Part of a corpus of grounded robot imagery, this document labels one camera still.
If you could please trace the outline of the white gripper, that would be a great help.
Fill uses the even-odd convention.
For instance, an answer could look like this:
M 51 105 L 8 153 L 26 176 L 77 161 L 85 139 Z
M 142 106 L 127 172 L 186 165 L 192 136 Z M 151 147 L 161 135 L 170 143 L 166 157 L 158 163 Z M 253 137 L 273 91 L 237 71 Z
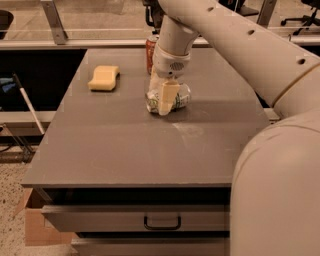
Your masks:
M 173 55 L 164 51 L 159 45 L 155 46 L 147 98 L 151 99 L 159 92 L 158 112 L 161 116 L 165 116 L 171 111 L 180 89 L 180 85 L 176 80 L 163 82 L 163 78 L 178 78 L 182 76 L 190 59 L 190 53 L 187 55 Z

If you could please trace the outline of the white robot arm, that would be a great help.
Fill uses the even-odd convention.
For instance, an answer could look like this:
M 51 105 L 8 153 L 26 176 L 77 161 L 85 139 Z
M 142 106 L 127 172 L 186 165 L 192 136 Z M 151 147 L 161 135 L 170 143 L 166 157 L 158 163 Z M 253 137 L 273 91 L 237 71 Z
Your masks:
M 279 116 L 243 149 L 230 198 L 231 256 L 320 256 L 320 58 L 219 4 L 158 0 L 165 15 L 153 55 L 158 112 L 198 36 Z

